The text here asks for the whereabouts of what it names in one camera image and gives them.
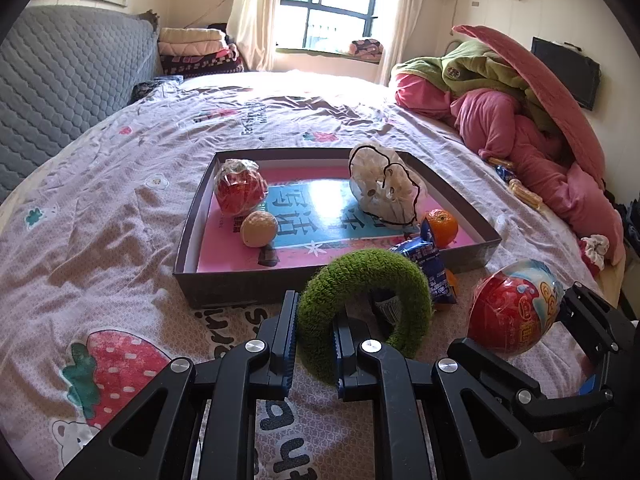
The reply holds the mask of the brown walnut ball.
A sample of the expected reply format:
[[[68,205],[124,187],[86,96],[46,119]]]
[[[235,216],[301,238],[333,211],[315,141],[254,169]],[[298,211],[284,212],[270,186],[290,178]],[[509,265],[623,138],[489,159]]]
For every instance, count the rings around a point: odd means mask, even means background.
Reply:
[[[277,236],[278,222],[268,211],[251,212],[242,222],[240,234],[246,247],[259,248],[269,245]]]

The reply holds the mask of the red ball toy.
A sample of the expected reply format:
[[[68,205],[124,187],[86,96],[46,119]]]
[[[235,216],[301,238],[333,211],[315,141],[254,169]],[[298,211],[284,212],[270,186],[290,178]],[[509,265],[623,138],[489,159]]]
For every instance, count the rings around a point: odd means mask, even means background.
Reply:
[[[563,296],[562,284],[543,262],[511,263],[475,289],[468,336],[499,356],[518,356],[548,332]]]

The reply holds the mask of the red apple in plastic wrap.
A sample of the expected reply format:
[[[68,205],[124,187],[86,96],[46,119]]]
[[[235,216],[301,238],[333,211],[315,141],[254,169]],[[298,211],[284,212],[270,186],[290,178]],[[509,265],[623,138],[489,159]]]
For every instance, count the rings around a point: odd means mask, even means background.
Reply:
[[[242,216],[266,198],[268,183],[254,160],[230,158],[216,173],[214,194],[224,216]]]

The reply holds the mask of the right cream curtain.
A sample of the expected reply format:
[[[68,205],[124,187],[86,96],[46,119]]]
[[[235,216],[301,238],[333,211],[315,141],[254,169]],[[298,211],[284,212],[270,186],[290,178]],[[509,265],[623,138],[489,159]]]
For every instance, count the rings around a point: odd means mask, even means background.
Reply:
[[[375,75],[377,84],[388,84],[393,67],[401,61],[422,9],[423,0],[376,0],[378,24],[373,34],[383,53]]]

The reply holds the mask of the pink crumpled duvet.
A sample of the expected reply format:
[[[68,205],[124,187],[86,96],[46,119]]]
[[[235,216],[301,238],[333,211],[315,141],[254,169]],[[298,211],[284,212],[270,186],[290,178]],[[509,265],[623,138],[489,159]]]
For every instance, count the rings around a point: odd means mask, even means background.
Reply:
[[[395,76],[396,103],[458,130],[463,144],[481,159],[498,158],[513,165],[529,191],[564,220],[580,237],[603,235],[613,266],[623,259],[623,222],[600,184],[585,172],[564,136],[545,134],[524,115],[514,96],[478,88],[454,98],[426,79]]]

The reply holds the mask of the small orange behind packet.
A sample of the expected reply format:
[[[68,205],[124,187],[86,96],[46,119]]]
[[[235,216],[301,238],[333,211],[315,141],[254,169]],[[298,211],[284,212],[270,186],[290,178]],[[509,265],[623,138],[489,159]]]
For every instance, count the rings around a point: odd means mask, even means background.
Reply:
[[[458,302],[458,280],[449,269],[446,270],[446,278],[449,286],[449,294],[447,297],[440,297],[439,300],[434,303],[434,308],[437,311],[446,311]]]

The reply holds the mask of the cream curtain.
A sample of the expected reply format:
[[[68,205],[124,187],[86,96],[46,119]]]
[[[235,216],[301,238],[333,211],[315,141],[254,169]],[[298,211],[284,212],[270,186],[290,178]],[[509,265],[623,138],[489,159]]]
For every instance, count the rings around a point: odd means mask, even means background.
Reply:
[[[376,0],[378,24],[373,34],[383,53],[375,75],[377,84],[388,84],[393,67],[401,61],[422,9],[423,0]]]
[[[228,34],[250,70],[270,72],[276,53],[276,14],[280,0],[233,0]]]

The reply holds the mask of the left cream curtain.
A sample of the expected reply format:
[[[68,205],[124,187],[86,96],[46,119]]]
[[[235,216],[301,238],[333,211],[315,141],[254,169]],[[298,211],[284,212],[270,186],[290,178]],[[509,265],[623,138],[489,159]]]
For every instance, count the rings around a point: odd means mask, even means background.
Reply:
[[[270,72],[276,53],[276,14],[280,0],[233,0],[228,34],[250,70]]]

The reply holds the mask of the window with dark frame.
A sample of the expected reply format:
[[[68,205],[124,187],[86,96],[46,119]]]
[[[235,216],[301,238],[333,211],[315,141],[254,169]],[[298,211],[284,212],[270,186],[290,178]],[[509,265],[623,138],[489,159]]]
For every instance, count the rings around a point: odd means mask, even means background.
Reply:
[[[280,0],[276,46],[288,50],[346,52],[371,35],[376,0]]]

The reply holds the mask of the wrapped snack bar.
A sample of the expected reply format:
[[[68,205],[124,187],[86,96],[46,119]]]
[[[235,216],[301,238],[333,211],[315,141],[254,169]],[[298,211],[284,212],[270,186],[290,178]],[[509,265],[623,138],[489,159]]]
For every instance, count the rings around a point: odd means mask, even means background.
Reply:
[[[503,180],[503,182],[506,184],[506,187],[522,203],[535,210],[540,209],[540,207],[544,203],[542,201],[542,198],[536,193],[529,191],[529,189],[526,188],[526,186],[521,182],[521,180],[513,171],[514,166],[512,162],[491,157],[490,159],[488,159],[488,164],[495,168],[498,177]]]

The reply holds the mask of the black wall television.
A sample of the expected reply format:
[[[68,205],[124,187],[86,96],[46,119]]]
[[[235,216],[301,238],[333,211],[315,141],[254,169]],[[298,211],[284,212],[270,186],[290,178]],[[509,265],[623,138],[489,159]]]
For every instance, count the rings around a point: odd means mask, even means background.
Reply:
[[[538,37],[532,39],[530,50],[558,77],[582,108],[593,110],[601,80],[597,62],[571,46]]]

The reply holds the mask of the folded blankets stack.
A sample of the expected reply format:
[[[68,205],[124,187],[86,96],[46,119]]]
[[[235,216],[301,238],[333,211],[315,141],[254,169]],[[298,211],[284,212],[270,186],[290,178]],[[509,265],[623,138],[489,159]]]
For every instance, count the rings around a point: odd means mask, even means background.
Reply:
[[[224,29],[163,27],[157,47],[165,76],[192,78],[245,70],[238,46]]]

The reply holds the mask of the pink bag on windowsill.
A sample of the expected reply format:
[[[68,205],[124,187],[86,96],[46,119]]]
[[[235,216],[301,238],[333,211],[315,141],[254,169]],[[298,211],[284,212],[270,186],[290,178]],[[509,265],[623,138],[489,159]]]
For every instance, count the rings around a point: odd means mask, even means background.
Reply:
[[[372,38],[361,38],[352,40],[348,53],[361,61],[378,63],[383,55],[383,46],[378,40]]]

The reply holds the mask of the grey quilted headboard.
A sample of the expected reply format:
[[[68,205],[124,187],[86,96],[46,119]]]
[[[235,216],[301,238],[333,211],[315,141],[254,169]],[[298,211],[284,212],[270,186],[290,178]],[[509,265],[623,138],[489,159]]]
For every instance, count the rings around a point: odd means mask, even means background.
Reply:
[[[1,195],[160,73],[160,18],[29,6],[1,44]]]

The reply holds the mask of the orange tangerine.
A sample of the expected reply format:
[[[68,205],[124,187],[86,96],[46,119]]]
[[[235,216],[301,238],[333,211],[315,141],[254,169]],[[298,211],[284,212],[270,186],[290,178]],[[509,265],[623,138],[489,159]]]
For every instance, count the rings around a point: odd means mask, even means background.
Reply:
[[[439,248],[448,247],[457,237],[459,225],[457,219],[448,210],[436,208],[429,211],[424,219],[430,226],[435,245]]]

